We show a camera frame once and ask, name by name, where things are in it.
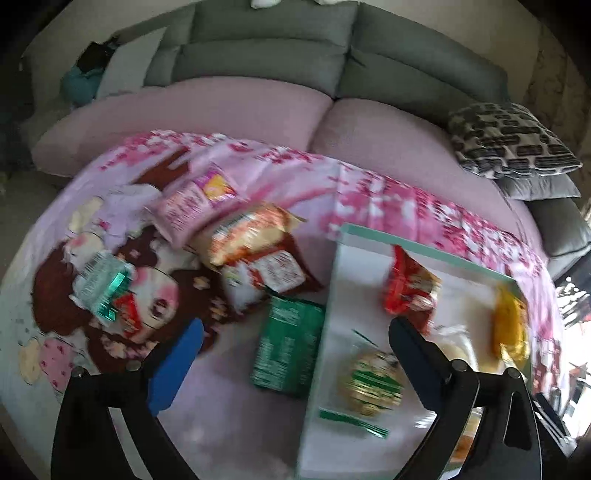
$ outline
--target pink cushion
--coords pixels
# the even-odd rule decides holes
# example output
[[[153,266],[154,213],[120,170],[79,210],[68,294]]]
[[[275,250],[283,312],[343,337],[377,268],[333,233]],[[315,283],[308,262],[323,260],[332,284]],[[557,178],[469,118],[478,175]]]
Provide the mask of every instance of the pink cushion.
[[[383,103],[345,99],[324,117],[311,151],[427,190],[480,215],[526,242],[544,261],[540,232],[525,204],[462,169],[448,134]]]
[[[332,105],[316,90],[245,77],[209,77],[98,100],[55,124],[33,149],[47,173],[74,176],[123,138],[153,129],[223,133],[307,150]]]

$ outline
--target anime print blanket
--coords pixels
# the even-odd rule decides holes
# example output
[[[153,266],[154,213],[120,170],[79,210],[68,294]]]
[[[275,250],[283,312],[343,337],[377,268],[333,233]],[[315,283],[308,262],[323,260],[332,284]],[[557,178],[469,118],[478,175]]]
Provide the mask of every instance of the anime print blanket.
[[[534,389],[563,383],[554,286],[539,257],[513,235],[424,190],[333,158],[222,134],[153,131],[104,153],[64,189],[30,230],[2,283],[0,395],[21,436],[17,447],[39,478],[48,477],[71,369],[124,368],[195,317],[204,321],[204,348],[173,406],[160,413],[163,426],[205,480],[291,475],[306,405],[249,385],[261,315],[235,322],[216,276],[191,254],[173,251],[142,215],[148,202],[212,163],[250,201],[274,202],[307,219],[295,238],[324,285],[345,222],[514,277],[529,305]],[[138,269],[140,316],[153,330],[140,343],[103,331],[69,299],[76,269],[104,248]],[[245,408],[248,415],[241,414]],[[121,415],[112,416],[127,451],[129,433]],[[136,475],[149,478],[137,451],[129,451]]]

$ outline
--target teal cloth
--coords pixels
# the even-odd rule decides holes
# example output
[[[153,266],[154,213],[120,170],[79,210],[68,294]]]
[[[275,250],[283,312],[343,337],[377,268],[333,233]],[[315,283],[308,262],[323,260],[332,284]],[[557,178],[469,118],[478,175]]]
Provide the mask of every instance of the teal cloth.
[[[74,66],[62,78],[60,93],[74,106],[88,105],[95,99],[105,69],[93,69],[86,73]]]

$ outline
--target orange snack package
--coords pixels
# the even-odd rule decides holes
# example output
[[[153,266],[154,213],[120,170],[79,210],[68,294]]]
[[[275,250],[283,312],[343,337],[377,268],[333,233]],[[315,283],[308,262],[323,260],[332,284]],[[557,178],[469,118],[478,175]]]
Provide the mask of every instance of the orange snack package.
[[[215,270],[278,244],[303,221],[277,205],[261,203],[215,222],[185,248]]]

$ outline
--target sofa armrest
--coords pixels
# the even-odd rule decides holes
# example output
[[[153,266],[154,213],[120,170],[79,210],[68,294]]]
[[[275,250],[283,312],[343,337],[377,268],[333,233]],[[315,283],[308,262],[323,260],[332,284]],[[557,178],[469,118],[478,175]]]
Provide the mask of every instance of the sofa armrest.
[[[572,265],[591,249],[591,228],[569,198],[527,202],[550,259],[549,270],[556,278],[565,265]]]

